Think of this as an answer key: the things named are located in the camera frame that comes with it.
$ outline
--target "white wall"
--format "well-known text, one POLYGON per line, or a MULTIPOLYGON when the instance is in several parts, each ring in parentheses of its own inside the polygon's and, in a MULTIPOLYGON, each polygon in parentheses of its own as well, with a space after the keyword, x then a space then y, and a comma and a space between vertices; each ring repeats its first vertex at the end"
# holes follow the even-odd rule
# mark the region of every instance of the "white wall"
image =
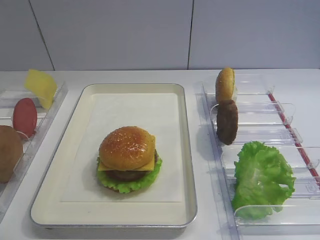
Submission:
POLYGON ((320 0, 30 2, 0 0, 0 71, 320 68, 320 0))
POLYGON ((187 69, 192 0, 31 0, 56 70, 187 69))
POLYGON ((320 68, 319 0, 195 0, 190 69, 320 68))
POLYGON ((28 0, 0 0, 0 71, 52 70, 28 0))

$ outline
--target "white paper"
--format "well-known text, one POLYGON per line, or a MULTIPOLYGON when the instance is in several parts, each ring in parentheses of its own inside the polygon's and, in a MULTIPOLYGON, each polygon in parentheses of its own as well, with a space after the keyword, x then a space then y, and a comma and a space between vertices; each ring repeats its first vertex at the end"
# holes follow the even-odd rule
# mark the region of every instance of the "white paper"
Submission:
POLYGON ((95 94, 90 121, 77 150, 61 202, 182 202, 183 160, 178 96, 159 94, 95 94), (120 194, 104 188, 96 177, 100 143, 123 126, 138 126, 156 137, 163 163, 147 189, 120 194))

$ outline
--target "red tomato slice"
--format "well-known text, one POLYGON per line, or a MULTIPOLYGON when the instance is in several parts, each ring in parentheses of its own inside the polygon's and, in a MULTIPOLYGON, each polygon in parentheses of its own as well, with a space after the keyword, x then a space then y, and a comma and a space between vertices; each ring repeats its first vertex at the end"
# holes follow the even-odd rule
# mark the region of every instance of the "red tomato slice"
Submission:
POLYGON ((22 139, 27 139, 26 136, 29 138, 35 133, 37 117, 37 109, 31 98, 23 98, 17 102, 13 111, 12 123, 13 128, 22 139))

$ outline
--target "yellow cheese slice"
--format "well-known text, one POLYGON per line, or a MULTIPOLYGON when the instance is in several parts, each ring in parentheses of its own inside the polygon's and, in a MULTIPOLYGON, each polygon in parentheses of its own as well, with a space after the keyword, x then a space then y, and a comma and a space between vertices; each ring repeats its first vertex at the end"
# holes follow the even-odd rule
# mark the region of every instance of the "yellow cheese slice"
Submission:
POLYGON ((43 71, 29 69, 24 87, 38 97, 43 108, 51 107, 57 90, 57 83, 52 76, 43 71))
MULTIPOLYGON (((154 142, 154 144, 156 144, 156 138, 155 136, 151 136, 152 137, 152 141, 154 142)), ((134 171, 153 171, 155 168, 155 155, 152 155, 152 159, 149 163, 147 163, 146 165, 143 165, 142 167, 136 168, 134 169, 134 171)), ((103 163, 99 162, 98 165, 98 171, 112 171, 114 169, 109 168, 107 166, 105 166, 103 163)))

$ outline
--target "tray rim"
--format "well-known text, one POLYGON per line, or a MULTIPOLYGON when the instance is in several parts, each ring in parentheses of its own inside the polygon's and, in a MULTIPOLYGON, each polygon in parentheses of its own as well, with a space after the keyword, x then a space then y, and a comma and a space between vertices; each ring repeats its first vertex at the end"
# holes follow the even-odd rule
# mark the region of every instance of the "tray rim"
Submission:
POLYGON ((39 184, 37 186, 37 189, 32 197, 32 200, 30 202, 30 206, 29 206, 29 211, 28 211, 28 216, 29 216, 29 219, 31 220, 31 222, 37 226, 37 227, 42 227, 42 228, 47 228, 47 229, 59 229, 59 228, 105 228, 105 229, 171 229, 171 230, 182 230, 184 228, 186 228, 189 224, 191 224, 197 217, 197 214, 198 214, 198 201, 197 201, 197 190, 196 190, 196 183, 195 183, 195 176, 194 176, 194 166, 193 166, 193 160, 192 160, 192 152, 191 152, 191 141, 190 141, 190 131, 189 131, 189 122, 188 122, 188 111, 187 111, 187 103, 186 103, 186 94, 185 94, 185 88, 181 85, 181 84, 178 84, 178 83, 172 83, 172 82, 161 82, 161 83, 91 83, 91 84, 88 84, 86 85, 82 90, 81 90, 81 93, 79 94, 79 97, 77 98, 73 108, 72 108, 72 111, 71 111, 71 114, 62 130, 62 133, 58 139, 58 144, 56 144, 53 152, 52 152, 52 156, 50 157, 50 160, 49 162, 47 163, 47 166, 42 174, 42 177, 39 181, 39 184), (33 206, 34 206, 34 203, 36 201, 36 198, 38 196, 38 193, 43 185, 43 182, 46 178, 46 175, 47 175, 47 172, 53 162, 53 159, 55 158, 55 155, 57 153, 57 150, 60 146, 60 143, 66 133, 66 130, 70 124, 70 121, 76 111, 76 108, 79 104, 79 101, 81 99, 81 97, 83 96, 84 94, 84 91, 88 88, 88 87, 91 87, 91 86, 94 86, 94 85, 119 85, 119 86, 130 86, 130 85, 134 85, 134 86, 137 86, 137 85, 141 85, 141 86, 146 86, 146 85, 161 85, 161 86, 164 86, 164 85, 174 85, 174 86, 178 86, 181 90, 182 90, 182 99, 183 99, 183 102, 182 102, 182 105, 183 105, 183 108, 184 108, 184 111, 185 111, 185 123, 186 123, 186 129, 185 129, 185 133, 186 133, 186 137, 187 137, 187 142, 188 142, 188 145, 187 145, 187 152, 190 156, 190 174, 191 174, 191 179, 192 179, 192 191, 194 192, 194 215, 190 217, 190 219, 183 223, 183 224, 42 224, 42 223, 38 223, 36 222, 33 217, 32 217, 32 209, 33 209, 33 206))

